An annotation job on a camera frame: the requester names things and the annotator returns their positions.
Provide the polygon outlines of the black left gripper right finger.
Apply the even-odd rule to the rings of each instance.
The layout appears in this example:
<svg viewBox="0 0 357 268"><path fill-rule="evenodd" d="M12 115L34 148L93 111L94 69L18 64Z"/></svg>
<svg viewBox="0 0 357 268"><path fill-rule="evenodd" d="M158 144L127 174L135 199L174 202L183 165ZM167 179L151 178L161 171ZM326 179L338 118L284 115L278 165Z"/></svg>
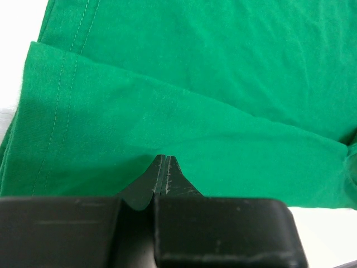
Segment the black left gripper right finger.
<svg viewBox="0 0 357 268"><path fill-rule="evenodd" d="M295 221L268 198L204 197L165 160L153 197L158 267L306 267Z"/></svg>

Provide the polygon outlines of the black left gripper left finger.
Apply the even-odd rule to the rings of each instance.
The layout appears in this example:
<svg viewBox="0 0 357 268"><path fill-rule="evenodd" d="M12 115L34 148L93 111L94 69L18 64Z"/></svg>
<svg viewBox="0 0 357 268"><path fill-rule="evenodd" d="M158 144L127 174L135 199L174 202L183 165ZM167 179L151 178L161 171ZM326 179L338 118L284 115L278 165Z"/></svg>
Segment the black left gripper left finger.
<svg viewBox="0 0 357 268"><path fill-rule="evenodd" d="M165 158L112 197L1 199L2 267L155 267L151 201Z"/></svg>

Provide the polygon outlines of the green t-shirt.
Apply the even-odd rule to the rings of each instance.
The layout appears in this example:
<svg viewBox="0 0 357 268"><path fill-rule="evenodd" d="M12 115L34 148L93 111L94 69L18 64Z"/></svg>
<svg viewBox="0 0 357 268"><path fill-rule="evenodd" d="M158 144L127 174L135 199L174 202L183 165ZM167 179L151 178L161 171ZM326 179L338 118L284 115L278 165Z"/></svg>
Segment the green t-shirt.
<svg viewBox="0 0 357 268"><path fill-rule="evenodd" d="M1 196L114 195L157 155L203 195L356 208L356 2L49 1Z"/></svg>

